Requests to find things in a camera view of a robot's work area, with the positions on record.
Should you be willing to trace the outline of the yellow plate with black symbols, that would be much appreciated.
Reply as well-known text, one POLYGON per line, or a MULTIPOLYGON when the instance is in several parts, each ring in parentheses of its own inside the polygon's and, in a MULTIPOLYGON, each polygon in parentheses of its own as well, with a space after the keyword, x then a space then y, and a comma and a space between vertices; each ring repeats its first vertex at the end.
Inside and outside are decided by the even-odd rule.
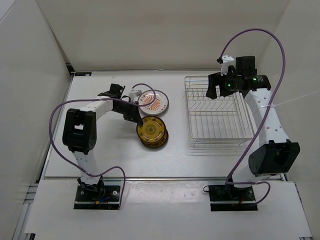
POLYGON ((166 130, 164 136, 163 136, 159 141, 157 141, 157 142, 146 142, 146 141, 142 141, 142 140, 141 140, 141 143, 142 143, 142 144, 143 144, 143 143, 145 143, 145 144, 152 144, 152 145, 157 146, 157 145, 160 145, 160 144, 167 143, 167 142, 168 142, 168 139, 169 139, 169 133, 168 133, 168 131, 166 130))

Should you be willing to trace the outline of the white plate orange sunburst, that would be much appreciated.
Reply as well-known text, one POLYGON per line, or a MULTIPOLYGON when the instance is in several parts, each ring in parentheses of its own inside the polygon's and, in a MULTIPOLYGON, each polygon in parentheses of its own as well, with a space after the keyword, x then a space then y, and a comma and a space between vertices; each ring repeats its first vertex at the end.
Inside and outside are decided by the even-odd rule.
POLYGON ((140 108, 147 108, 147 109, 159 109, 164 107, 169 107, 169 98, 168 96, 160 91, 155 90, 155 94, 152 90, 147 90, 142 93, 142 95, 138 99, 139 105, 146 105, 140 108))

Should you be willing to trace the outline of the white plate with flower outline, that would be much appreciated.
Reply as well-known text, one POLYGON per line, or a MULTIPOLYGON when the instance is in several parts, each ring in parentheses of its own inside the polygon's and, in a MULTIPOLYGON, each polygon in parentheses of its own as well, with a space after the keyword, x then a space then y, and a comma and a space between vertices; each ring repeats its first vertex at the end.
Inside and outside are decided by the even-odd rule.
POLYGON ((163 109, 163 110, 155 110, 155 111, 140 109, 140 112, 142 114, 144 114, 145 116, 156 116, 156 117, 164 115, 167 111, 168 111, 168 108, 163 109))

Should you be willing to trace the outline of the blue floral plate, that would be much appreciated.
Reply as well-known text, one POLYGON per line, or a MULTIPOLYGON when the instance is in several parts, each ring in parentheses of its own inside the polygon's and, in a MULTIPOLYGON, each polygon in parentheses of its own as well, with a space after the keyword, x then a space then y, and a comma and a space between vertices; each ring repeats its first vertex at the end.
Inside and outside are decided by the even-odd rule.
POLYGON ((157 151, 164 148, 167 145, 167 143, 158 144, 158 145, 142 143, 142 145, 145 146, 147 149, 157 151))

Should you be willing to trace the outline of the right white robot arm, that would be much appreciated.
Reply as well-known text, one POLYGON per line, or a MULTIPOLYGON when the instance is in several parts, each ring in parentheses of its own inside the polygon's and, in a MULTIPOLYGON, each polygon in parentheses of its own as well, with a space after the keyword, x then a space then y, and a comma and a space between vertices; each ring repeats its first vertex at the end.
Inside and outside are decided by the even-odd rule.
POLYGON ((258 148, 242 167, 235 167, 226 178, 224 193, 230 200, 238 199, 243 188, 278 174, 287 173, 300 153, 298 142, 285 133, 275 108, 275 90, 266 75, 258 75, 254 56, 233 58, 224 55, 217 59, 220 72, 208 76, 206 97, 215 100, 240 93, 249 107, 257 130, 258 148))

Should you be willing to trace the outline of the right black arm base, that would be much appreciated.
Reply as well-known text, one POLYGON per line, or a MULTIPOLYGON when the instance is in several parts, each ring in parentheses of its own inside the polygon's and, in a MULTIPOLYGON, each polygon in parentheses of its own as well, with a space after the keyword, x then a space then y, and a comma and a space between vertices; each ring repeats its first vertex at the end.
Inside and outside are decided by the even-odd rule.
POLYGON ((206 185, 203 192, 209 194, 211 212, 257 211, 253 187, 237 188, 233 185, 206 185))

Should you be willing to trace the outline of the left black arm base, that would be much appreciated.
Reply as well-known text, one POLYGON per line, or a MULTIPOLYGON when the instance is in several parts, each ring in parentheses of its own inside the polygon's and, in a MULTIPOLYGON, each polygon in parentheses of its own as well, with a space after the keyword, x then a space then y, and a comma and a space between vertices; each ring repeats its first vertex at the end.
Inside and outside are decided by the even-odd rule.
POLYGON ((86 184, 77 179, 78 186, 73 208, 75 210, 119 210, 122 187, 105 185, 100 179, 97 184, 86 184))

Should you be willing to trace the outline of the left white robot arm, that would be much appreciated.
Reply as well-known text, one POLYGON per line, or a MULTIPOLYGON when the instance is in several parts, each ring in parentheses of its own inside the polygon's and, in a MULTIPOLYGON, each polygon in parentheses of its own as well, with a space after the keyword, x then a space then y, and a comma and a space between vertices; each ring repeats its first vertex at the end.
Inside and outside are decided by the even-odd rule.
POLYGON ((124 87, 112 83, 110 89, 97 95, 97 101, 66 113, 62 142, 72 152, 77 165, 82 169, 78 182, 82 191, 93 200, 100 200, 105 194, 102 176, 99 175, 93 149, 97 142, 97 120, 107 112, 123 115, 126 121, 143 124, 139 113, 138 98, 141 90, 132 90, 127 98, 122 100, 124 87))

